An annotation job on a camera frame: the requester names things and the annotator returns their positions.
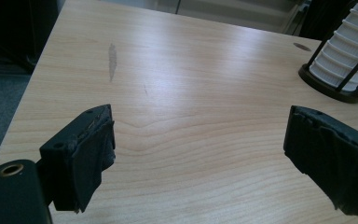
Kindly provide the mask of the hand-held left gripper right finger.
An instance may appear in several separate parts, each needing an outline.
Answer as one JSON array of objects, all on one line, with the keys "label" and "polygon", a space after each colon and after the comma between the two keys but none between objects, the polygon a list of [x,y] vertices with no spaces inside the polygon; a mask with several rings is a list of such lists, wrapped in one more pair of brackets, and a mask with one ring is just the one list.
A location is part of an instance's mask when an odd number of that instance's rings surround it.
[{"label": "hand-held left gripper right finger", "polygon": [[283,150],[347,216],[358,216],[358,131],[315,109],[293,105]]}]

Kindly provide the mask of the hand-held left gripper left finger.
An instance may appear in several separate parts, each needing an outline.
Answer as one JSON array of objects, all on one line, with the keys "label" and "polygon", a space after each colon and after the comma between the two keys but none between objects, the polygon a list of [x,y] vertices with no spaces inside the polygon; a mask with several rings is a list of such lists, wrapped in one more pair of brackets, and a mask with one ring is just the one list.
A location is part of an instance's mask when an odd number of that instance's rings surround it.
[{"label": "hand-held left gripper left finger", "polygon": [[41,148],[39,167],[48,176],[48,198],[58,211],[83,212],[115,162],[111,105],[82,112]]}]

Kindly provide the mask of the black wire cup holder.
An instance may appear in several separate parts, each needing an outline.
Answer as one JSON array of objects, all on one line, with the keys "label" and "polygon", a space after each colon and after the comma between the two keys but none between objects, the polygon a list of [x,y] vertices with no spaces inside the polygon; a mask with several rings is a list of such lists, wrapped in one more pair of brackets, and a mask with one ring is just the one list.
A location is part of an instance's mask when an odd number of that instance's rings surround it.
[{"label": "black wire cup holder", "polygon": [[358,64],[336,88],[315,77],[310,72],[310,65],[357,3],[358,0],[313,0],[299,33],[321,41],[310,60],[299,69],[299,76],[315,90],[351,104],[358,103]]}]

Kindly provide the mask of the stack of paper cups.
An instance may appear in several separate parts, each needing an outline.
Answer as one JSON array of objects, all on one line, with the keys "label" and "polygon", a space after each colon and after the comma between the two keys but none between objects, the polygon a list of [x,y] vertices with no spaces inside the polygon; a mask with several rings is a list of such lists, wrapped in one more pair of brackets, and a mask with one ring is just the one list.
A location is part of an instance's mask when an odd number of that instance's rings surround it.
[{"label": "stack of paper cups", "polygon": [[310,65],[310,72],[336,88],[358,64],[358,3]]}]

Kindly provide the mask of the dark cabinet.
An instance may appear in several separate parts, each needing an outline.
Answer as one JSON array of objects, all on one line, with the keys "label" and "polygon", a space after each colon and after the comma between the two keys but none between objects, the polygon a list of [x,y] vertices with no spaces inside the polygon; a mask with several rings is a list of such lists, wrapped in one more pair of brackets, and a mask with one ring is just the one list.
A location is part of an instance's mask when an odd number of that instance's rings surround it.
[{"label": "dark cabinet", "polygon": [[33,73],[58,15],[58,0],[0,0],[0,59]]}]

